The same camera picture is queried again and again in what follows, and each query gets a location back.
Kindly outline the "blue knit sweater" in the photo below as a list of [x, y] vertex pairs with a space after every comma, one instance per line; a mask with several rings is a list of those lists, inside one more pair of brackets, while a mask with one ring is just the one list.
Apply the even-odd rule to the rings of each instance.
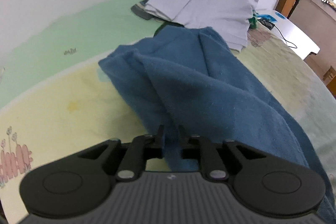
[[212, 28], [166, 26], [98, 64], [148, 133], [165, 128], [171, 170], [198, 168], [181, 158], [179, 126], [215, 143], [236, 140], [317, 172], [326, 185], [318, 215], [335, 223], [331, 183], [308, 136]]

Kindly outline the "dark grey folded cloth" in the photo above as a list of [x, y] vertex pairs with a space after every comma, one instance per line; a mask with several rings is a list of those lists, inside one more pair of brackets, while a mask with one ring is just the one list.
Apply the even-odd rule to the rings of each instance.
[[139, 1], [138, 3], [136, 3], [135, 5], [133, 5], [130, 10], [133, 14], [135, 14], [136, 16], [144, 19], [144, 20], [160, 20], [162, 21], [161, 18], [158, 18], [157, 16], [151, 15], [150, 13], [145, 11], [145, 6], [147, 4], [148, 0], [142, 0]]

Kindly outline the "green white striped garment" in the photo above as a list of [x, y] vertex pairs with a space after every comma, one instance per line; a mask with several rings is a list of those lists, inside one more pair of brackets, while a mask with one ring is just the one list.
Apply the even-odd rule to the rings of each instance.
[[252, 17], [248, 19], [249, 29], [255, 30], [258, 25], [258, 13], [255, 10], [252, 10]]

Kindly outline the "blue plastic tray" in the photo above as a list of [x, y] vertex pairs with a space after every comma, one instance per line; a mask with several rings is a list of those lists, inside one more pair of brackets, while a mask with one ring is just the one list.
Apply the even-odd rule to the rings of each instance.
[[269, 14], [258, 14], [257, 18], [258, 18], [258, 20], [264, 20], [264, 21], [267, 21], [267, 22], [272, 22], [272, 23], [277, 22], [277, 19], [274, 18], [272, 15], [269, 15]]

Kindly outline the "white bedside table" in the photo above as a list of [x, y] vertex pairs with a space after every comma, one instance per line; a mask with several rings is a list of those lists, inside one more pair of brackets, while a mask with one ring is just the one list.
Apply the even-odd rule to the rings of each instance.
[[[259, 10], [258, 14], [269, 14], [277, 19], [274, 24], [280, 29], [284, 37], [292, 43], [295, 43], [297, 49], [291, 48], [291, 50], [298, 55], [302, 60], [309, 55], [317, 55], [320, 51], [320, 47], [309, 37], [305, 32], [298, 28], [288, 18], [281, 19], [275, 14], [276, 10]], [[274, 28], [271, 30], [272, 34], [282, 40], [279, 32]]]

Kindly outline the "small blue round lid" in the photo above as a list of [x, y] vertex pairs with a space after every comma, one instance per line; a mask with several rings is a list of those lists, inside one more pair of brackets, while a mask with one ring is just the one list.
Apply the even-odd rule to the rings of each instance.
[[281, 19], [286, 19], [286, 17], [284, 15], [282, 15], [281, 13], [279, 13], [277, 11], [275, 12], [275, 14]]

